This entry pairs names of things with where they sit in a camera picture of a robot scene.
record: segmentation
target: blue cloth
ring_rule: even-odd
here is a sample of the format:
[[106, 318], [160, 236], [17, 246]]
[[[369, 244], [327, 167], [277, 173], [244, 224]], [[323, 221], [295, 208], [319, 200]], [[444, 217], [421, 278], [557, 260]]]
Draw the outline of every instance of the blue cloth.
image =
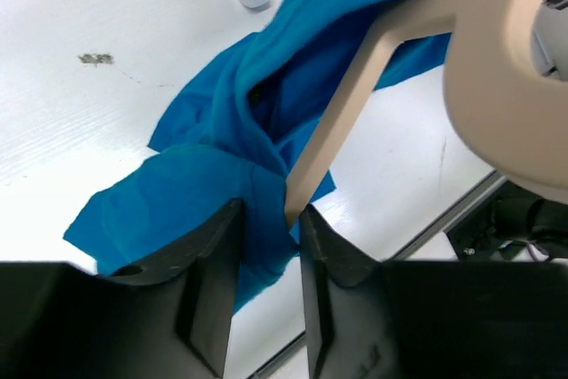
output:
[[[374, 19], [396, 0], [284, 0], [262, 32], [205, 67], [171, 103], [160, 154], [95, 194], [65, 239], [111, 273], [202, 224], [230, 198], [247, 207], [236, 310], [284, 272], [297, 243], [285, 178]], [[377, 87], [443, 63], [449, 35], [403, 44]], [[331, 178], [318, 195], [333, 189]]]

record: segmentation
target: cloth fold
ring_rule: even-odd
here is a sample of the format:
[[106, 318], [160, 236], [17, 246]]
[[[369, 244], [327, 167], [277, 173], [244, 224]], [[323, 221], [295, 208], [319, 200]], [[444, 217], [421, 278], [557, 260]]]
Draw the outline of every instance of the cloth fold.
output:
[[[235, 310], [284, 272], [297, 241], [285, 179], [372, 22], [397, 0], [284, 0], [272, 22], [217, 55], [176, 96], [159, 154], [95, 194], [65, 239], [111, 273], [192, 231], [233, 197], [247, 208]], [[444, 62], [449, 35], [404, 43], [377, 88]], [[329, 174], [314, 199], [334, 189]]]

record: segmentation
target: blue towel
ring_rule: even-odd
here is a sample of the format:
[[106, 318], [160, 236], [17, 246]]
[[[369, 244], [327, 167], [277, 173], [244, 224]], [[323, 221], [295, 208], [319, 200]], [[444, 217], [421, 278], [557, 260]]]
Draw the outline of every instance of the blue towel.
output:
[[[374, 19], [397, 0], [284, 0], [265, 30], [206, 66], [171, 103], [160, 152], [95, 194], [65, 239], [101, 273], [193, 230], [233, 197], [247, 208], [235, 310], [297, 254], [284, 219], [285, 179]], [[403, 44], [382, 88], [444, 62], [449, 35]], [[333, 189], [331, 178], [317, 196]]]

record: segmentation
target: beige handle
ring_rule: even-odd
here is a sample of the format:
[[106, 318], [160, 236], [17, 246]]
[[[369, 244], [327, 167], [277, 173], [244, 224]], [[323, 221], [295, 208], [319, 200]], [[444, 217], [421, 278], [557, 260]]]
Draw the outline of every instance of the beige handle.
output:
[[288, 176], [288, 225], [313, 196], [397, 47], [452, 31], [445, 98], [458, 134], [519, 184], [568, 202], [568, 88], [539, 76], [530, 56], [542, 1], [406, 0], [379, 18]]

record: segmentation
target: white table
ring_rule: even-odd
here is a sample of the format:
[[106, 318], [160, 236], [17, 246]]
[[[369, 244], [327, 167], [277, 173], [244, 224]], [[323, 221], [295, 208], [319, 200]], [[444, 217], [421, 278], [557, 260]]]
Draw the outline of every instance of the white table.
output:
[[[61, 236], [96, 191], [148, 156], [179, 89], [275, 11], [238, 0], [0, 0], [0, 256], [92, 260]], [[84, 53], [113, 65], [83, 64]], [[488, 171], [449, 125], [441, 69], [374, 95], [317, 203], [386, 257]], [[244, 379], [304, 327], [297, 260], [233, 321], [226, 378]]]

